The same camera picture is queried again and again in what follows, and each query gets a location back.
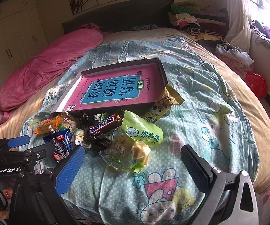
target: pink blanket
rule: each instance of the pink blanket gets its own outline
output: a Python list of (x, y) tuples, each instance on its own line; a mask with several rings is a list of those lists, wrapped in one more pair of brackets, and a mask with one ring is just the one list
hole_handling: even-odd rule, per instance
[(103, 35), (98, 26), (89, 25), (55, 40), (7, 78), (0, 90), (0, 124), (14, 109), (61, 75), (87, 51), (102, 44)]

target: blue snack wrapper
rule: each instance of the blue snack wrapper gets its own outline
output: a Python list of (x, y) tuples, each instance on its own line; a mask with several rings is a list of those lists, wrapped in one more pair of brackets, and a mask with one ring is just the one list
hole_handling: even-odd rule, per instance
[(45, 143), (53, 143), (55, 145), (54, 159), (59, 162), (66, 158), (71, 152), (71, 132), (70, 128), (58, 131), (43, 138)]

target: white curtain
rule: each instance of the white curtain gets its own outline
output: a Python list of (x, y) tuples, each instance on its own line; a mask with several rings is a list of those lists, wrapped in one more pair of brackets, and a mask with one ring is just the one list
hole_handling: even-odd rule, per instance
[(227, 0), (227, 9), (229, 14), (229, 31), (225, 41), (239, 47), (244, 52), (249, 52), (251, 29), (244, 0)]

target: blue blanket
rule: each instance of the blue blanket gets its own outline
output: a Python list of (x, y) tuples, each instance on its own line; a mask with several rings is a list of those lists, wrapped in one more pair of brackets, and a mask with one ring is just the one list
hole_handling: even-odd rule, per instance
[[(114, 42), (101, 45), (80, 58), (45, 96), (41, 109), (23, 125), (29, 135), (23, 151), (43, 144), (34, 135), (38, 123), (82, 70), (146, 58), (159, 58), (169, 83), (185, 102), (157, 121), (163, 130), (160, 147), (152, 149), (148, 167), (140, 174), (118, 174), (99, 156), (87, 153), (69, 191), (62, 195), (73, 214), (106, 224), (183, 224), (203, 200), (180, 159), (190, 144), (211, 166), (225, 172), (247, 170), (254, 179), (258, 152), (252, 129), (234, 92), (214, 66), (193, 52), (184, 38), (164, 42)], [(52, 158), (37, 171), (55, 166)]]

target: beige bed sheet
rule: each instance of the beige bed sheet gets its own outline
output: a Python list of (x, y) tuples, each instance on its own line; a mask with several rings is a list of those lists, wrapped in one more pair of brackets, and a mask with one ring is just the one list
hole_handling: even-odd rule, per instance
[[(259, 151), (259, 172), (257, 179), (254, 182), (254, 188), (257, 193), (264, 193), (270, 187), (270, 119), (259, 100), (237, 74), (199, 44), (175, 29), (158, 28), (149, 31), (118, 32), (108, 35), (104, 39), (104, 44), (113, 41), (131, 40), (163, 41), (178, 37), (184, 37), (190, 47), (198, 53), (203, 60), (213, 63), (216, 70), (223, 76), (235, 92), (238, 101), (243, 107), (244, 113), (250, 120)], [(42, 88), (24, 105), (16, 109), (7, 122), (0, 125), (0, 139), (19, 136), (23, 123), (40, 109), (45, 93), (49, 88), (56, 84), (57, 80), (58, 79), (53, 80)]]

